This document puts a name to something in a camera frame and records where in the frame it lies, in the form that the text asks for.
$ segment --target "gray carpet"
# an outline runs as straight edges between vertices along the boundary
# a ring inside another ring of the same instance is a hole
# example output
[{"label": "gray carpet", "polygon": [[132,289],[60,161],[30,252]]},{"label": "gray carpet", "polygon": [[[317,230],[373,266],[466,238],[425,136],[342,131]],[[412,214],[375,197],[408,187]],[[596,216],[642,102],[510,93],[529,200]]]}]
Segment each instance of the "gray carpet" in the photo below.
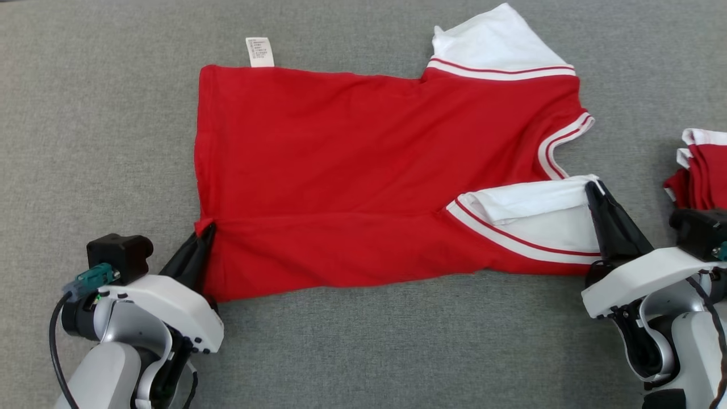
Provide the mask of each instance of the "gray carpet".
[{"label": "gray carpet", "polygon": [[[582,78],[594,128],[557,150],[601,176],[657,246],[672,242],[660,183],[685,127],[727,130],[727,5],[513,0]],[[2,408],[59,393],[47,321],[85,244],[144,234],[159,269],[198,214],[199,69],[276,63],[417,77],[434,25],[485,0],[24,0],[0,3]],[[580,279],[494,272],[313,289],[221,306],[225,342],[200,356],[197,408],[640,408],[614,327]],[[60,337],[71,374],[92,345]]]}]

